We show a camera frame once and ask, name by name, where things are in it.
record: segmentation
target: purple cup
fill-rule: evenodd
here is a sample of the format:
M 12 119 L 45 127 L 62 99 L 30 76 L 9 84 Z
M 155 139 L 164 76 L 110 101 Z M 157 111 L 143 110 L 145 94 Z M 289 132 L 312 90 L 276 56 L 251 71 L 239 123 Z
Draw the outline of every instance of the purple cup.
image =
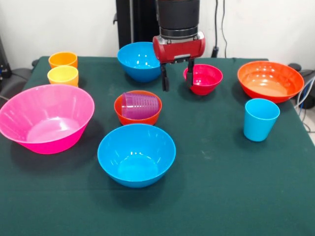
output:
M 154 96 L 123 93 L 122 115 L 128 119 L 146 119 L 159 110 L 158 99 Z

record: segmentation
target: yellow cup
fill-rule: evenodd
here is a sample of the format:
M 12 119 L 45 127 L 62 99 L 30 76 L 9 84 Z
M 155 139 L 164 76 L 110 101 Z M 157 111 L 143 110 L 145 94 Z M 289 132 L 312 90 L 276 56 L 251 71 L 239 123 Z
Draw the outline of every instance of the yellow cup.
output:
M 72 52 L 55 53 L 49 57 L 48 61 L 51 68 L 61 65 L 71 65 L 78 68 L 78 56 Z
M 51 69 L 47 77 L 51 84 L 72 85 L 78 87 L 79 71 L 70 65 L 61 65 Z

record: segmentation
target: plastic bowl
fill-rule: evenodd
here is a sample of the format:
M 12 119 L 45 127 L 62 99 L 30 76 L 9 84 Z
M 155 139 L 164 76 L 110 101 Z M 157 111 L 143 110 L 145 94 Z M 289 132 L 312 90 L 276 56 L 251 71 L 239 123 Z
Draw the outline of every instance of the plastic bowl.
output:
M 78 87 L 79 71 L 70 65 L 61 65 L 51 69 L 47 74 L 51 84 L 64 84 Z
M 40 154 L 54 154 L 80 139 L 94 113 L 94 101 L 69 85 L 43 85 L 25 90 L 0 109 L 0 132 Z
M 114 110 L 118 116 L 118 119 L 120 121 L 120 123 L 122 125 L 126 125 L 126 124 L 136 124 L 136 123 L 142 123 L 142 124 L 150 124 L 150 125 L 154 125 L 157 120 L 158 120 L 158 117 L 159 117 L 159 114 L 161 113 L 161 110 L 162 110 L 162 101 L 161 99 L 156 96 L 154 93 L 152 92 L 148 92 L 148 91 L 143 91 L 143 90 L 134 90 L 134 91 L 129 91 L 128 93 L 135 93 L 135 94 L 141 94 L 141 95 L 150 95 L 150 96 L 154 96 L 158 99 L 158 103 L 159 103 L 159 110 L 158 112 L 149 117 L 149 118 L 146 118 L 146 119 L 129 119 L 129 118 L 126 118 L 126 117 L 123 117 L 123 114 L 122 114 L 122 102 L 123 102 L 123 95 L 120 95 L 115 103 L 114 103 Z
M 303 77 L 293 68 L 270 61 L 253 61 L 238 70 L 238 80 L 251 98 L 264 98 L 274 103 L 289 100 L 299 93 Z
M 159 111 L 157 97 L 135 93 L 123 93 L 122 114 L 129 119 L 146 119 Z
M 135 81 L 149 82 L 161 74 L 160 63 L 151 42 L 128 44 L 118 51 L 117 58 L 124 71 Z
M 184 70 L 184 78 L 186 80 L 188 69 Z M 211 93 L 223 79 L 222 72 L 212 66 L 205 64 L 196 64 L 193 68 L 193 86 L 191 91 L 197 95 L 208 95 Z
M 61 65 L 71 65 L 78 68 L 78 56 L 72 52 L 58 52 L 48 59 L 50 67 L 55 68 Z
M 175 155 L 172 138 L 160 128 L 146 124 L 113 130 L 97 151 L 103 170 L 116 182 L 131 188 L 158 181 L 173 164 Z

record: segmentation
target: white wall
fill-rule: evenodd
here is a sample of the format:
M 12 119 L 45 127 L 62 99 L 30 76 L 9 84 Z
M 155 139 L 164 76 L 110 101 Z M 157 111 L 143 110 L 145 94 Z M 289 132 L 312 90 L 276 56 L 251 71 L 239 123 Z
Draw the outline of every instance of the white wall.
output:
M 11 67 L 31 67 L 58 51 L 114 57 L 115 13 L 115 0 L 0 0 L 0 35 Z
M 57 51 L 80 56 L 115 56 L 115 0 L 0 0 L 0 35 L 12 68 Z M 219 0 L 219 56 L 222 0 Z M 204 56 L 214 45 L 215 0 L 201 0 Z M 268 58 L 315 68 L 314 0 L 226 0 L 224 32 L 228 57 Z

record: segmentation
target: bowl rim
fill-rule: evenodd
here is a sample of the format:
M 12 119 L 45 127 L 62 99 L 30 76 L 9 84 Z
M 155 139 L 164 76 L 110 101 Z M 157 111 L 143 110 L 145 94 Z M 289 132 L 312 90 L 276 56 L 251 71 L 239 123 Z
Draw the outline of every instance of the bowl rim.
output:
M 135 125 L 136 125 L 136 126 L 146 126 L 146 127 L 148 127 L 148 128 L 157 129 L 157 130 L 161 131 L 161 132 L 164 133 L 164 134 L 166 135 L 166 137 L 171 141 L 172 147 L 173 147 L 173 149 L 174 149 L 174 155 L 172 156 L 172 159 L 171 159 L 169 165 L 167 166 L 167 168 L 165 168 L 164 171 L 162 171 L 161 173 L 155 175 L 154 177 L 151 177 L 151 178 L 148 178 L 148 179 L 143 179 L 143 180 L 141 180 L 141 181 L 125 180 L 125 179 L 123 179 L 123 178 L 120 178 L 120 177 L 117 177 L 117 176 L 111 174 L 110 172 L 108 172 L 108 171 L 106 170 L 106 168 L 104 168 L 104 167 L 102 166 L 102 164 L 101 164 L 101 162 L 100 162 L 100 157 L 99 157 L 99 154 L 100 154 L 100 151 L 99 151 L 100 146 L 102 145 L 103 142 L 106 141 L 106 139 L 108 139 L 108 136 L 109 136 L 111 133 L 116 132 L 116 131 L 119 130 L 119 129 L 128 129 L 129 126 L 135 126 Z M 175 157 L 176 157 L 176 145 L 175 145 L 174 140 L 172 139 L 172 137 L 171 137 L 166 131 L 164 131 L 163 129 L 161 129 L 161 128 L 159 128 L 159 127 L 156 127 L 156 126 L 154 126 L 154 125 L 149 125 L 149 124 L 128 124 L 128 125 L 120 126 L 120 127 L 116 128 L 116 129 L 112 130 L 112 131 L 109 132 L 108 134 L 106 134 L 106 136 L 102 139 L 102 141 L 99 143 L 98 148 L 97 148 L 97 160 L 98 160 L 98 163 L 99 163 L 99 165 L 101 166 L 101 168 L 102 168 L 109 176 L 111 176 L 111 177 L 113 177 L 113 178 L 116 178 L 116 179 L 119 179 L 119 180 L 122 180 L 122 181 L 125 181 L 125 182 L 130 182 L 130 183 L 145 182 L 145 181 L 152 180 L 152 179 L 155 179 L 155 178 L 157 178 L 157 177 L 159 177 L 159 176 L 164 175 L 164 174 L 169 170 L 169 168 L 171 168 L 171 166 L 173 165 L 173 163 L 174 163 L 174 161 L 175 161 Z
M 199 66 L 199 65 L 206 66 L 206 67 L 211 67 L 212 69 L 217 70 L 218 72 L 220 72 L 221 78 L 220 78 L 220 80 L 219 80 L 218 82 L 216 82 L 216 83 L 214 83 L 214 84 L 211 84 L 211 85 L 195 85 L 195 84 L 193 84 L 192 86 L 198 86 L 198 87 L 212 87 L 212 86 L 217 86 L 219 83 L 222 82 L 222 80 L 223 80 L 223 72 L 222 72 L 219 68 L 217 68 L 217 67 L 215 67 L 215 66 L 213 66 L 213 65 L 208 65 L 208 64 L 195 64 L 195 66 Z M 185 76 L 186 71 L 188 71 L 188 68 L 187 68 L 187 67 L 186 67 L 186 69 L 183 71 L 183 77 L 184 77 L 185 81 L 186 81 L 186 76 Z
M 74 69 L 75 70 L 75 75 L 71 78 L 71 79 L 68 79 L 68 80 L 54 80 L 51 78 L 51 73 L 54 72 L 55 70 L 59 70 L 60 68 L 71 68 L 71 69 Z M 49 80 L 51 80 L 52 82 L 55 82 L 55 83 L 66 83 L 66 82 L 69 82 L 71 80 L 74 80 L 77 76 L 79 76 L 79 70 L 77 68 L 75 68 L 74 66 L 71 66 L 71 65 L 60 65 L 60 66 L 57 66 L 55 68 L 52 68 L 50 71 L 48 71 L 47 73 L 47 78 Z
M 274 107 L 276 108 L 276 110 L 277 110 L 277 115 L 276 115 L 274 118 L 260 118 L 260 117 L 254 116 L 251 112 L 249 112 L 249 110 L 248 110 L 248 105 L 249 105 L 250 103 L 252 103 L 252 102 L 257 101 L 257 100 L 262 100 L 262 101 L 264 101 L 264 102 L 267 102 L 267 103 L 272 104 L 272 106 L 274 106 Z M 246 112 L 247 112 L 251 117 L 254 117 L 254 118 L 259 119 L 259 120 L 275 120 L 275 119 L 277 119 L 277 118 L 280 116 L 280 108 L 279 108 L 279 106 L 278 106 L 276 103 L 274 103 L 273 101 L 270 101 L 270 100 L 265 99 L 265 98 L 252 98 L 252 99 L 250 99 L 250 100 L 248 100 L 248 101 L 246 102 L 246 104 L 245 104 L 244 107 L 245 107 Z
M 81 90 L 81 92 L 83 92 L 84 94 L 86 94 L 86 95 L 88 96 L 88 98 L 92 101 L 93 109 L 92 109 L 91 115 L 90 115 L 90 117 L 87 119 L 87 121 L 86 121 L 83 125 L 81 125 L 79 128 L 77 128 L 73 133 L 71 133 L 71 134 L 69 134 L 69 135 L 67 135 L 67 136 L 65 136 L 65 137 L 63 137 L 63 138 L 52 139 L 52 140 L 48 140 L 48 141 L 44 141 L 44 142 L 28 142 L 28 141 L 22 141 L 22 140 L 12 139 L 12 138 L 8 137 L 6 134 L 3 133 L 1 127 L 0 127 L 0 133 L 1 133 L 3 136 L 5 136 L 7 139 L 12 140 L 12 141 L 17 142 L 17 143 L 21 143 L 21 144 L 46 144 L 46 143 L 51 143 L 51 142 L 54 142 L 54 141 L 57 141 L 57 140 L 60 140 L 60 139 L 64 139 L 64 138 L 66 138 L 66 137 L 69 137 L 69 136 L 71 136 L 72 134 L 74 134 L 74 133 L 78 132 L 79 130 L 81 130 L 84 126 L 86 126 L 86 125 L 90 122 L 90 120 L 91 120 L 91 118 L 92 118 L 92 116 L 93 116 L 93 114 L 94 114 L 94 112 L 95 112 L 95 103 L 94 103 L 94 100 L 93 100 L 92 96 L 91 96 L 88 92 L 86 92 L 85 90 L 83 90 L 83 89 L 81 89 L 81 88 L 79 88 L 79 87 L 75 87 L 75 86 L 72 86 L 72 85 L 64 85 L 64 84 L 40 85 L 40 86 L 35 86 L 35 87 L 29 88 L 29 89 L 27 89 L 27 90 L 24 90 L 24 91 L 18 93 L 17 95 L 15 95 L 14 97 L 10 98 L 9 101 L 7 101 L 7 102 L 1 107 L 1 109 L 0 109 L 0 114 L 2 113 L 2 110 L 3 110 L 6 106 L 8 106 L 8 104 L 10 103 L 10 101 L 11 101 L 11 100 L 16 100 L 16 99 L 18 99 L 19 96 L 20 96 L 20 94 L 29 93 L 30 91 L 38 90 L 38 88 L 52 87 L 52 86 L 54 86 L 54 87 L 61 87 L 61 86 L 64 87 L 64 86 L 67 86 L 67 87 L 70 87 L 70 88 L 72 88 L 72 89 L 79 89 L 79 90 Z
M 116 98 L 116 100 L 115 100 L 115 102 L 114 102 L 114 110 L 115 110 L 116 114 L 117 114 L 120 118 L 124 118 L 124 119 L 126 119 L 126 120 L 128 120 L 128 121 L 139 121 L 139 122 L 141 122 L 141 121 L 146 121 L 146 120 L 151 119 L 152 117 L 156 116 L 157 114 L 160 114 L 160 112 L 162 111 L 162 106 L 163 106 L 162 100 L 161 100 L 161 99 L 159 98 L 159 96 L 157 96 L 156 94 L 154 94 L 154 93 L 152 93 L 152 92 L 149 92 L 149 91 L 145 91 L 145 90 L 132 90 L 132 91 L 128 91 L 128 92 L 132 92 L 132 93 L 135 93 L 135 94 L 137 94 L 137 92 L 147 92 L 147 93 L 150 93 L 152 96 L 154 96 L 154 97 L 156 97 L 156 98 L 158 99 L 158 103 L 161 104 L 161 106 L 160 106 L 158 112 L 155 113 L 153 116 L 150 116 L 150 117 L 145 118 L 145 119 L 129 119 L 129 118 L 123 117 L 123 115 L 119 114 L 118 111 L 116 110 L 116 107 L 115 107 L 115 104 L 118 102 L 118 99 L 123 96 L 123 94 L 121 94 L 121 95 L 119 95 L 119 96 Z
M 252 89 L 250 89 L 248 86 L 246 86 L 245 84 L 243 84 L 243 82 L 241 81 L 240 79 L 240 71 L 241 69 L 243 69 L 243 67 L 245 66 L 248 66 L 249 64 L 254 64 L 254 63 L 266 63 L 266 64 L 277 64 L 277 65 L 281 65 L 281 66 L 284 66 L 284 67 L 287 67 L 289 70 L 291 70 L 293 73 L 295 74 L 298 74 L 298 77 L 300 77 L 301 81 L 302 81 L 302 86 L 301 88 L 299 88 L 299 90 L 297 92 L 294 92 L 294 93 L 290 93 L 290 94 L 287 94 L 287 95 L 267 95 L 267 94 L 262 94 L 262 93 L 259 93 L 259 92 L 256 92 Z M 302 77 L 302 75 L 297 72 L 295 69 L 291 68 L 290 66 L 287 66 L 287 65 L 284 65 L 282 63 L 279 63 L 279 62 L 274 62 L 274 61 L 268 61 L 268 60 L 254 60 L 254 61 L 250 61 L 250 62 L 247 62 L 245 63 L 244 65 L 242 65 L 238 71 L 237 71 L 237 79 L 239 81 L 239 83 L 241 84 L 241 86 L 244 86 L 246 87 L 246 89 L 250 90 L 251 92 L 254 92 L 254 93 L 257 93 L 259 95 L 262 95 L 262 96 L 267 96 L 267 97 L 271 97 L 271 98 L 286 98 L 286 97 L 293 97 L 295 95 L 297 95 L 304 87 L 304 79 Z
M 119 63 L 121 65 L 126 66 L 128 68 L 135 69 L 135 70 L 152 70 L 152 69 L 157 69 L 157 68 L 159 68 L 161 66 L 161 64 L 160 64 L 158 59 L 157 59 L 157 61 L 158 61 L 158 65 L 157 66 L 152 66 L 152 67 L 147 67 L 147 68 L 135 68 L 135 67 L 132 67 L 132 66 L 129 66 L 129 65 L 123 63 L 123 61 L 119 58 L 119 54 L 121 53 L 121 51 L 123 49 L 128 48 L 128 47 L 132 47 L 131 45 L 135 45 L 135 44 L 150 44 L 150 45 L 152 45 L 152 48 L 153 48 L 153 43 L 152 42 L 135 42 L 135 43 L 129 43 L 127 45 L 124 45 L 121 49 L 118 50 L 117 55 L 116 55 L 117 60 L 119 61 Z
M 57 53 L 52 54 L 52 55 L 48 58 L 48 62 L 49 62 L 50 64 L 52 64 L 53 66 L 55 66 L 55 67 L 62 66 L 62 65 L 55 64 L 55 63 L 51 62 L 51 58 L 54 57 L 54 56 L 57 55 L 57 54 L 64 54 L 64 53 L 68 53 L 68 54 L 73 54 L 73 55 L 75 55 L 75 60 L 73 60 L 72 62 L 70 62 L 69 64 L 66 64 L 66 65 L 71 65 L 71 64 L 73 64 L 74 62 L 76 62 L 76 61 L 78 60 L 78 55 L 76 55 L 74 52 L 62 51 L 62 52 L 57 52 Z

